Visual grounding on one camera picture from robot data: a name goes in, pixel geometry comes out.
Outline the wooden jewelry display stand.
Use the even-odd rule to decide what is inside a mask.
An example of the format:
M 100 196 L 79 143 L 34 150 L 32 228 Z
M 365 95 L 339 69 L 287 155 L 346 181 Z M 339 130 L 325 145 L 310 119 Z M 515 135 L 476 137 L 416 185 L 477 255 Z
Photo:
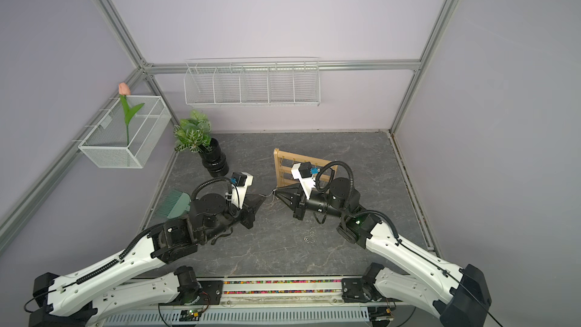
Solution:
M 296 163 L 310 162 L 316 167 L 323 167 L 329 163 L 329 160 L 323 160 L 316 157 L 309 157 L 301 154 L 290 153 L 287 151 L 282 151 L 278 148 L 274 150 L 274 161 L 275 161 L 275 177 L 277 186 L 290 186 L 293 184 L 298 184 L 299 181 L 293 178 L 291 169 Z

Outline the gold earring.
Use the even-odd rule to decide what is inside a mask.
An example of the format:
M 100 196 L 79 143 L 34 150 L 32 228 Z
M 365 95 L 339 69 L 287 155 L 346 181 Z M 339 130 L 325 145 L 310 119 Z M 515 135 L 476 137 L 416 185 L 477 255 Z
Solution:
M 263 198 L 271 198 L 271 197 L 275 196 L 275 192 L 276 192 L 276 189 L 273 189 L 269 194 L 261 195 L 261 196 L 263 196 Z

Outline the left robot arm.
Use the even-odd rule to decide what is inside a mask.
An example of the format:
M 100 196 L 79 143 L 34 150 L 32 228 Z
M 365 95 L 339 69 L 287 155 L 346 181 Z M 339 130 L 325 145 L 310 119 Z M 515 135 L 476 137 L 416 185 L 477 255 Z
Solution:
M 234 226 L 251 229 L 265 195 L 250 193 L 254 177 L 233 173 L 201 183 L 188 194 L 178 192 L 170 217 L 140 231 L 122 250 L 77 272 L 47 272 L 34 281 L 27 309 L 31 326 L 90 326 L 110 315 L 152 304 L 210 305 L 211 298 L 190 266 L 180 266 L 156 279 L 135 277 L 215 245 Z

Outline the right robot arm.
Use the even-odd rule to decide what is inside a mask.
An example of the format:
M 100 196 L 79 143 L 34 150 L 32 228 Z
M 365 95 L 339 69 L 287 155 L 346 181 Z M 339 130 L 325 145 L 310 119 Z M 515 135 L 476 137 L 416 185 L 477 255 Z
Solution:
M 310 162 L 291 169 L 295 184 L 273 194 L 297 220 L 308 211 L 339 219 L 338 233 L 349 243 L 379 255 L 402 269 L 373 263 L 364 276 L 375 296 L 411 304 L 437 317 L 444 326 L 483 326 L 492 314 L 492 297 L 484 273 L 472 264 L 459 266 L 403 237 L 379 210 L 360 204 L 350 166 L 335 160 L 322 167 Z

